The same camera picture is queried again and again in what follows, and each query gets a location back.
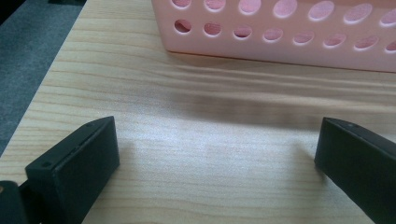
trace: gray carpet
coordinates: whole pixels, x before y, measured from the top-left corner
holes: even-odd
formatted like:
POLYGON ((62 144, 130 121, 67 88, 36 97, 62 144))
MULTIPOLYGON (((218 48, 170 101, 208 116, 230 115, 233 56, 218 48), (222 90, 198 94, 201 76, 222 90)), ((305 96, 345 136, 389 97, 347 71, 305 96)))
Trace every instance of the gray carpet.
POLYGON ((82 5, 79 0, 26 0, 0 26, 0 156, 82 5))

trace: circular hole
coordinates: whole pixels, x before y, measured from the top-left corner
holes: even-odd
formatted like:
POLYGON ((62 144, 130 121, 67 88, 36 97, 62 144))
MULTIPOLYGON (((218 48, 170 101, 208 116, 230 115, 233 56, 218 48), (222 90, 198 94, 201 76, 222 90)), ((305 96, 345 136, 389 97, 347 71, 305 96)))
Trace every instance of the circular hole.
POLYGON ((314 39, 315 34, 312 31, 305 31, 301 32, 297 35, 294 36, 293 41, 297 45, 306 45, 308 44, 312 39, 314 39))
POLYGON ((204 31, 208 35, 218 35, 221 32, 221 25, 219 23, 209 22, 205 24, 204 31))
POLYGON ((186 34, 191 30, 191 23, 186 20, 175 21, 175 28, 182 34, 186 34))
POLYGON ((334 3, 332 1, 322 1, 312 6, 309 10, 309 18, 314 21, 322 21, 332 14, 334 3))
POLYGON ((187 7, 191 4, 191 0, 172 0, 177 7, 187 7))
POLYGON ((225 0, 205 0, 205 4, 209 9, 220 10, 225 7, 225 0))
POLYGON ((382 17, 381 23, 385 26, 391 26, 396 24, 396 8, 388 12, 384 17, 382 17))
POLYGON ((247 13, 253 14, 262 6, 262 0, 241 0, 239 1, 239 8, 247 13))
POLYGON ((244 39, 248 38, 252 32, 253 30, 250 26, 241 25, 233 31, 233 34, 240 39, 244 39))
POLYGON ((293 14, 296 9, 296 0, 279 0, 274 7, 274 13, 279 18, 287 18, 291 16, 291 14, 293 14))
POLYGON ((262 36, 265 41, 267 42, 276 42, 279 40, 283 35, 283 30, 279 28, 271 28, 268 29, 264 32, 264 35, 262 36))
POLYGON ((387 45, 386 51, 389 53, 396 53, 396 41, 387 45))
POLYGON ((44 162, 43 164, 41 164, 42 167, 49 167, 51 166, 51 163, 49 161, 44 162))
POLYGON ((350 9, 344 16, 344 20, 349 24, 358 23, 368 17, 372 10, 373 6, 371 4, 360 4, 350 9))
POLYGON ((355 49, 357 50, 365 50, 368 49, 370 47, 372 47, 373 45, 375 45, 379 40, 379 37, 376 35, 371 35, 369 37, 365 37, 363 39, 358 40, 355 43, 355 49))
POLYGON ((344 34, 335 34, 327 37, 327 39, 324 40, 323 44, 328 48, 335 48, 340 44, 344 43, 346 39, 347 36, 344 34))

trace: wooden table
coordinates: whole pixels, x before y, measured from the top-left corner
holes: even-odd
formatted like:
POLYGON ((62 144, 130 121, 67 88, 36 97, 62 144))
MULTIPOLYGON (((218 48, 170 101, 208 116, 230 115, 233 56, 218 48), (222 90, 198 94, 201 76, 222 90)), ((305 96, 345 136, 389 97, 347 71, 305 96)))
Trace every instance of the wooden table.
POLYGON ((84 223, 372 223, 314 167, 323 117, 396 140, 396 75, 164 50, 148 0, 89 0, 0 179, 115 116, 121 166, 84 223))

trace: pink plastic basket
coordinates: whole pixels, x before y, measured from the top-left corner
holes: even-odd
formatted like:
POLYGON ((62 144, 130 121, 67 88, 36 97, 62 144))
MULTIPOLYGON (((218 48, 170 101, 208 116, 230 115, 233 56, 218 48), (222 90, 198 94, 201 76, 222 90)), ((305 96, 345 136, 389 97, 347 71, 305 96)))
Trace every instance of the pink plastic basket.
POLYGON ((396 72, 394 0, 152 0, 166 49, 396 72))

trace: wood grain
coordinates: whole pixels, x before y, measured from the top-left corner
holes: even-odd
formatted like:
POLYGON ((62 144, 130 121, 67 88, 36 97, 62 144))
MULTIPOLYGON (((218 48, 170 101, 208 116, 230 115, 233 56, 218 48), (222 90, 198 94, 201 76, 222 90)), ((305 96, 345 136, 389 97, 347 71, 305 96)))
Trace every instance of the wood grain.
POLYGON ((170 53, 148 0, 89 0, 0 179, 116 118, 121 166, 84 223, 372 223, 314 167, 321 119, 396 140, 395 74, 170 53))

